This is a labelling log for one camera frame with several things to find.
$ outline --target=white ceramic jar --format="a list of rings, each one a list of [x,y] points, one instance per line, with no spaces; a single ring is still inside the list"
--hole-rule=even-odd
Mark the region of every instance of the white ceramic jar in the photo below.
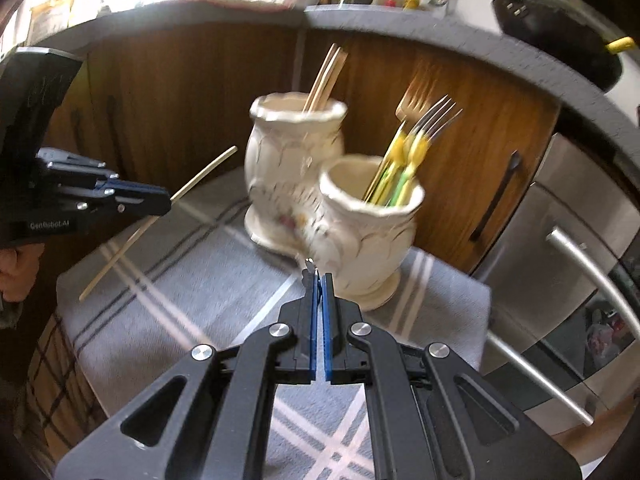
[[[344,153],[340,124],[344,103],[330,100],[323,111],[302,112],[307,94],[290,92],[257,98],[254,129],[244,159],[252,201],[244,225],[259,245],[304,256],[300,226],[319,207],[321,166]]]
[[[399,267],[415,236],[415,213],[424,199],[416,185],[405,206],[360,200],[381,159],[345,155],[322,167],[321,203],[302,229],[308,255],[321,274],[330,272],[337,296],[361,310],[385,303],[398,288]]]

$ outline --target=silver screw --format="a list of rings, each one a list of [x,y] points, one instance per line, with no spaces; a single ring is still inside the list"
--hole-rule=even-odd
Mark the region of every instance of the silver screw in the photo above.
[[[274,337],[283,337],[290,332],[289,325],[284,323],[274,323],[269,327],[269,333]]]
[[[213,348],[209,345],[198,345],[196,348],[191,350],[191,357],[196,359],[196,361],[206,361],[213,355]]]
[[[444,343],[431,343],[429,345],[429,354],[438,359],[444,359],[449,355],[449,347]]]
[[[351,331],[354,335],[369,335],[371,333],[371,325],[359,321],[351,325]]]

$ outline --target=plaid tablecloth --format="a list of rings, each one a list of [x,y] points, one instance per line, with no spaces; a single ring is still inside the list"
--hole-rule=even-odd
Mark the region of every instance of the plaid tablecloth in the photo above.
[[[249,239],[248,205],[242,169],[232,171],[178,202],[84,303],[79,293],[135,227],[58,280],[64,330],[108,415],[196,344],[241,343],[303,295],[296,264]],[[368,320],[418,346],[443,341],[477,367],[488,288],[420,250],[410,252],[401,274],[395,296]],[[329,386],[318,362],[319,381],[277,390],[265,478],[373,478],[364,390]]]

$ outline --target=stainless steel appliance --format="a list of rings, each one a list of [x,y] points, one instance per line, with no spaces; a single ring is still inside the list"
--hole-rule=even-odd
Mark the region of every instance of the stainless steel appliance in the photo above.
[[[640,212],[612,178],[553,136],[515,215],[474,273],[492,331],[592,415],[638,385]],[[487,379],[551,434],[575,413],[488,346]]]

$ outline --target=countertop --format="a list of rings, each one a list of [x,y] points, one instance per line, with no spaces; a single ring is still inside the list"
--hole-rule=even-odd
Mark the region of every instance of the countertop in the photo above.
[[[432,44],[482,60],[532,83],[591,121],[640,173],[638,127],[583,76],[521,41],[421,10],[321,6],[256,11],[207,0],[176,0],[101,16],[45,38],[37,46],[83,54],[106,38],[207,22],[368,32]]]

